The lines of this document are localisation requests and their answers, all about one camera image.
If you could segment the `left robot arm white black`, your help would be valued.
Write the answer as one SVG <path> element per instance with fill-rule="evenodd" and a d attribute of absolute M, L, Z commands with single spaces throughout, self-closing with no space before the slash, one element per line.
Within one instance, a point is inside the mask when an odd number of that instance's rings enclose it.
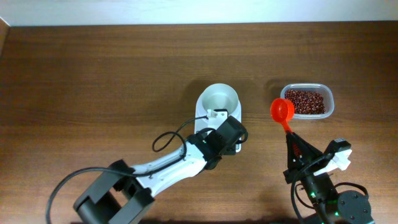
<path fill-rule="evenodd" d="M 204 128 L 190 135 L 160 159 L 131 167 L 118 160 L 78 197 L 73 208 L 84 223 L 139 223 L 157 194 L 214 169 L 223 155 L 234 155 L 247 137 L 246 128 L 228 116 L 217 129 Z"/>

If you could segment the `orange measuring scoop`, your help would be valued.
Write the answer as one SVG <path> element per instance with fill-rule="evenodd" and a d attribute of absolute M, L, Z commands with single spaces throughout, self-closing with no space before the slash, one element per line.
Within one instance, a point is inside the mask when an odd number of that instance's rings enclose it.
<path fill-rule="evenodd" d="M 294 104 L 284 98 L 275 99 L 270 108 L 271 117 L 276 122 L 282 125 L 285 133 L 293 133 L 289 126 L 289 121 L 293 118 L 295 113 Z"/>

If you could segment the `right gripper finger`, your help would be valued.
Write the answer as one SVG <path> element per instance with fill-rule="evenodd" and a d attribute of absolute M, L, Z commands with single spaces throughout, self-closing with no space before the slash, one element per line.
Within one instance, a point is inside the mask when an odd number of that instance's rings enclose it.
<path fill-rule="evenodd" d="M 298 158 L 312 160 L 323 155 L 321 151 L 306 142 L 296 133 L 292 133 L 292 146 L 294 154 Z"/>
<path fill-rule="evenodd" d="M 286 133 L 286 144 L 287 144 L 287 168 L 293 169 L 297 165 L 297 145 L 296 138 L 290 131 Z"/>

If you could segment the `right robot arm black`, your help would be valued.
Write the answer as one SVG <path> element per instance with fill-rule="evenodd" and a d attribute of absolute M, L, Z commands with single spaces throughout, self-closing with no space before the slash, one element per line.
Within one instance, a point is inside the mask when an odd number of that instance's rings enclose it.
<path fill-rule="evenodd" d="M 290 199 L 299 223 L 374 223 L 369 193 L 351 182 L 334 184 L 329 172 L 346 170 L 351 144 L 332 140 L 321 152 L 298 134 L 286 132 Z"/>

